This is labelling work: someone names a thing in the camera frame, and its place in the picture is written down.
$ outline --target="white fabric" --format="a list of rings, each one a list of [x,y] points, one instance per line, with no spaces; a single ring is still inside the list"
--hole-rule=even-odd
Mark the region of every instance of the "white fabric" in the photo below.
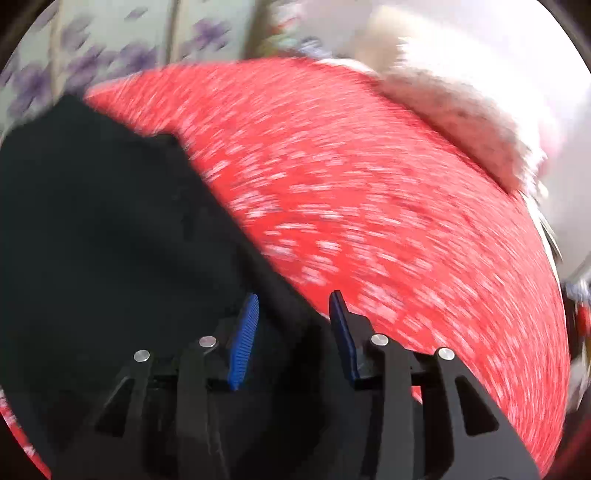
[[[490,49],[443,25],[382,6],[361,35],[356,59],[384,77],[407,105],[476,160],[508,192],[532,192],[544,101]]]
[[[319,60],[316,63],[320,63],[323,65],[334,65],[339,67],[346,67],[348,69],[354,70],[359,73],[364,73],[366,75],[370,75],[372,77],[377,77],[378,74],[369,68],[366,64],[361,63],[359,60],[354,59],[325,59]]]

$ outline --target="bed sheet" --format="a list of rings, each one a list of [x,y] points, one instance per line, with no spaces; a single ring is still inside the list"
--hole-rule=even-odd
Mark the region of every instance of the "bed sheet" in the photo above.
[[[87,101],[141,134],[178,136],[318,311],[338,288],[404,346],[454,349],[548,470],[569,355],[556,279],[519,194],[342,67],[168,66],[98,86]]]

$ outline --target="red object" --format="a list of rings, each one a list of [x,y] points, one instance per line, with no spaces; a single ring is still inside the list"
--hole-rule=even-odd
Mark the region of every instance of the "red object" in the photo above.
[[[10,406],[4,396],[3,390],[0,388],[0,417],[4,418],[4,421],[8,425],[8,428],[14,435],[15,440],[19,443],[22,449],[25,451],[27,456],[31,459],[31,461],[37,466],[37,468],[45,475],[47,478],[51,477],[51,472],[47,465],[43,462],[41,457],[39,457],[38,453],[35,451],[33,446],[29,443],[27,436],[20,428],[19,424],[17,423],[17,419],[12,413]]]
[[[170,66],[87,101],[141,134],[174,133],[320,312],[338,288],[404,346],[454,349],[548,470],[569,353],[560,291],[518,194],[342,67]]]
[[[591,336],[591,311],[588,305],[577,305],[577,331],[580,336]]]

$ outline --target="red fabric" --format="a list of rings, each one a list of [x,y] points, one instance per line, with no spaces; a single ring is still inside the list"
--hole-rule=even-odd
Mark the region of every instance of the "red fabric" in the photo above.
[[[50,478],[51,472],[50,472],[49,468],[43,462],[41,457],[39,457],[39,454],[33,448],[31,443],[27,439],[27,436],[22,431],[22,428],[20,427],[20,425],[17,422],[16,417],[12,413],[12,411],[10,409],[10,405],[8,405],[6,397],[4,396],[4,392],[1,388],[0,388],[0,417],[2,417],[4,419],[4,421],[8,425],[8,428],[10,429],[12,434],[14,435],[15,440],[22,447],[22,449],[25,451],[25,453],[31,459],[31,461],[36,465],[36,467],[41,471],[41,473],[43,475],[45,475],[47,478]]]
[[[341,67],[170,66],[99,86],[87,101],[139,133],[176,134],[320,312],[338,288],[406,347],[453,348],[547,471],[569,356],[560,292],[519,196]]]

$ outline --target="metal screw head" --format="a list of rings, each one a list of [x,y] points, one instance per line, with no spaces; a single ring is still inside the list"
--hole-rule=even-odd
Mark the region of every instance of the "metal screw head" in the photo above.
[[[212,337],[211,335],[207,335],[199,339],[199,345],[203,348],[211,348],[216,344],[216,342],[217,339],[215,337]]]
[[[150,352],[147,350],[138,350],[134,353],[134,360],[136,362],[145,362],[148,358],[150,358]]]
[[[438,354],[444,360],[453,360],[456,357],[456,354],[453,353],[453,350],[447,347],[440,348]]]
[[[388,344],[388,337],[382,335],[381,333],[376,333],[375,335],[371,336],[371,342],[374,345],[384,346]]]

